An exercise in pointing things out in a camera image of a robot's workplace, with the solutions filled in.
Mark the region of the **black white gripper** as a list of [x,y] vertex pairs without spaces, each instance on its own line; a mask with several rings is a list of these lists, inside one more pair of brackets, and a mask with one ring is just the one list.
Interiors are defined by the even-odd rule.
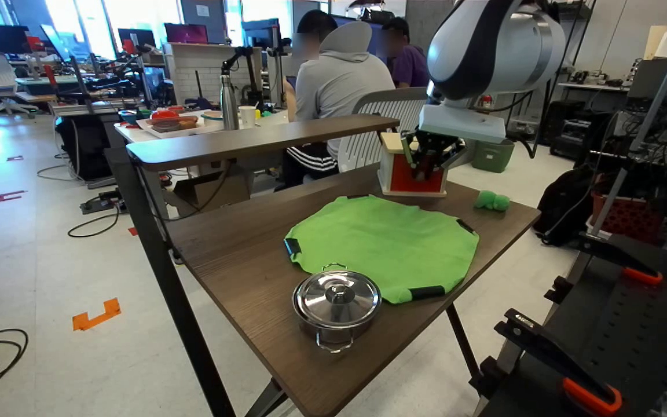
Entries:
[[[446,145],[436,170],[446,173],[456,160],[465,152],[467,144],[499,144],[504,138],[504,120],[499,116],[478,114],[465,101],[444,99],[440,105],[424,105],[419,112],[419,130],[428,135],[443,135],[463,138]],[[428,175],[428,158],[417,136],[408,142],[411,175],[424,180]]]

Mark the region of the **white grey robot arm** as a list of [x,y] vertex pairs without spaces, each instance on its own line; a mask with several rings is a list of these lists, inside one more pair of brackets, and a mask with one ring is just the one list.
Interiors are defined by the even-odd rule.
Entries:
[[539,0],[459,0],[428,43],[426,101],[403,136],[411,173],[453,167],[470,144],[504,142],[504,119],[476,99],[535,90],[562,48],[564,29]]

